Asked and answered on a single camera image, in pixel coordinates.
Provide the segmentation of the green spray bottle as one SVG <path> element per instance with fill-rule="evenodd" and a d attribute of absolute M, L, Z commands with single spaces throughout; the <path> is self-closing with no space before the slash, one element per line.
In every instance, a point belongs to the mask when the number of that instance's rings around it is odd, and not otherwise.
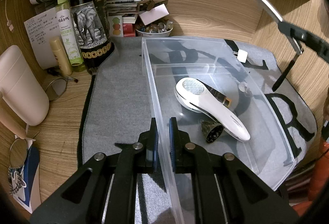
<path fill-rule="evenodd" d="M 74 72 L 85 70 L 84 61 L 78 46 L 69 0 L 57 0 L 56 18 L 66 55 Z"/>

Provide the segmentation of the clear plastic storage bin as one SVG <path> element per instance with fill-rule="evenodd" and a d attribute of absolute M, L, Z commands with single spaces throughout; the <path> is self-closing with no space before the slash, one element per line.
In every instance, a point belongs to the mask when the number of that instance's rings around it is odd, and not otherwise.
<path fill-rule="evenodd" d="M 174 174 L 169 121 L 209 153 L 234 154 L 276 190 L 296 161 L 270 99 L 223 40 L 144 38 L 143 68 L 176 223 L 193 223 L 191 176 Z"/>

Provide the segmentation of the white USB wall charger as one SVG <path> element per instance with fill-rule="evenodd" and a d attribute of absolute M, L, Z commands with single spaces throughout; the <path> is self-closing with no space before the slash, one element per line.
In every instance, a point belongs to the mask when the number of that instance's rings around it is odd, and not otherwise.
<path fill-rule="evenodd" d="M 233 54 L 236 56 L 236 58 L 241 63 L 247 62 L 248 52 L 242 49 L 239 49 L 238 51 L 233 51 Z"/>

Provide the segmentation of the black round cap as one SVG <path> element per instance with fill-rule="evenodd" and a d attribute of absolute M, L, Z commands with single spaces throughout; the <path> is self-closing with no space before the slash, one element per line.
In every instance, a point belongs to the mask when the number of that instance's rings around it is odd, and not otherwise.
<path fill-rule="evenodd" d="M 201 123 L 201 132 L 205 137 L 206 143 L 213 143 L 224 131 L 224 126 L 216 122 L 203 121 Z"/>

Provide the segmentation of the handwritten white paper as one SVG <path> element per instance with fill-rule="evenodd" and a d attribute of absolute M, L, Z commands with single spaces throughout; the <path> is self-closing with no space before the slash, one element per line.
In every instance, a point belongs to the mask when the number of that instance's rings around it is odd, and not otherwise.
<path fill-rule="evenodd" d="M 52 8 L 24 22 L 35 58 L 42 69 L 57 66 L 49 41 L 60 36 L 56 9 Z"/>

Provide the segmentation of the white bowl of trinkets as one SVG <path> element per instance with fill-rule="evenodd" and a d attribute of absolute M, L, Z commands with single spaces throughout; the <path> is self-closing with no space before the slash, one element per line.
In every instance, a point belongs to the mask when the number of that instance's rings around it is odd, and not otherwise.
<path fill-rule="evenodd" d="M 165 23 L 141 25 L 135 24 L 137 36 L 143 37 L 169 37 L 173 30 L 173 22 L 168 20 Z"/>

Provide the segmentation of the pink cylindrical humidifier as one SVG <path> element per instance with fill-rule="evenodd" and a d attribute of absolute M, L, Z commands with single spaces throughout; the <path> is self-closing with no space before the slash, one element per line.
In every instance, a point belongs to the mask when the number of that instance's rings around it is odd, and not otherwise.
<path fill-rule="evenodd" d="M 29 126 L 39 125 L 49 111 L 49 98 L 16 45 L 1 54 L 1 99 Z"/>

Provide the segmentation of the dark wine bottle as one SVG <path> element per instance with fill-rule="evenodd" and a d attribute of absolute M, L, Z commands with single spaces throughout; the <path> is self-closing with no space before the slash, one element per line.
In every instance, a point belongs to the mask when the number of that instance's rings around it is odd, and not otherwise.
<path fill-rule="evenodd" d="M 86 69 L 92 75 L 114 50 L 109 38 L 106 1 L 69 0 L 78 45 Z"/>

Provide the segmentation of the yellow tube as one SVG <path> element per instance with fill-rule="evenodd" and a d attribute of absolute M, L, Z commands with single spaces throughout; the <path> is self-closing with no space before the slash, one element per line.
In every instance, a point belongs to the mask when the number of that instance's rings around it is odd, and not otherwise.
<path fill-rule="evenodd" d="M 50 38 L 49 44 L 62 74 L 64 76 L 70 76 L 73 73 L 73 70 L 60 37 L 54 36 Z"/>

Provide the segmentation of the round eyeglasses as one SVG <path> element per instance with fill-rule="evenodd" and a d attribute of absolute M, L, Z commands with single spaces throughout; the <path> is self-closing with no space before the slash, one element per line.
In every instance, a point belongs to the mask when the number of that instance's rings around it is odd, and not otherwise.
<path fill-rule="evenodd" d="M 43 82 L 43 88 L 50 102 L 53 102 L 61 97 L 69 82 L 78 83 L 79 80 L 72 76 L 53 76 L 47 75 Z"/>

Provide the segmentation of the grey mat with black letters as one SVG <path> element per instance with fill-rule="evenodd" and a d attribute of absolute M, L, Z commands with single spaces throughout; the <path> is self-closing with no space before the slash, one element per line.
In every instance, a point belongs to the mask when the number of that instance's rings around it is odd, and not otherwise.
<path fill-rule="evenodd" d="M 237 156 L 271 189 L 304 158 L 316 133 L 315 117 L 261 47 L 223 39 L 116 39 L 115 51 L 92 77 L 81 120 L 78 158 L 112 155 L 135 143 L 156 119 L 160 160 L 138 177 L 136 223 L 194 223 L 191 176 L 174 174 L 169 121 L 209 153 Z M 177 93 L 209 91 L 230 99 L 229 110 L 250 134 L 234 138 Z"/>

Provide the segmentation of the white card box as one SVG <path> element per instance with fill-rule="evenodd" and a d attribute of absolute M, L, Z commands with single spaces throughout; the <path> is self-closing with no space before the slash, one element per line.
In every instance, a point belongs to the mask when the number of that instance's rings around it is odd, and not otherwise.
<path fill-rule="evenodd" d="M 165 4 L 161 4 L 154 7 L 150 11 L 145 11 L 143 13 L 140 13 L 139 17 L 141 21 L 144 23 L 144 25 L 148 25 L 167 15 L 169 15 L 167 7 L 165 6 Z"/>

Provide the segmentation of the white handheld device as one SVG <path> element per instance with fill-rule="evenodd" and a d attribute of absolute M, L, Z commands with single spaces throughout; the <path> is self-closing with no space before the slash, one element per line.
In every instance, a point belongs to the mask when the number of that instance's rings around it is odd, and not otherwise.
<path fill-rule="evenodd" d="M 250 134 L 241 120 L 220 103 L 201 81 L 190 77 L 183 78 L 176 84 L 175 93 L 182 104 L 194 110 L 197 109 L 216 120 L 238 141 L 250 140 Z"/>

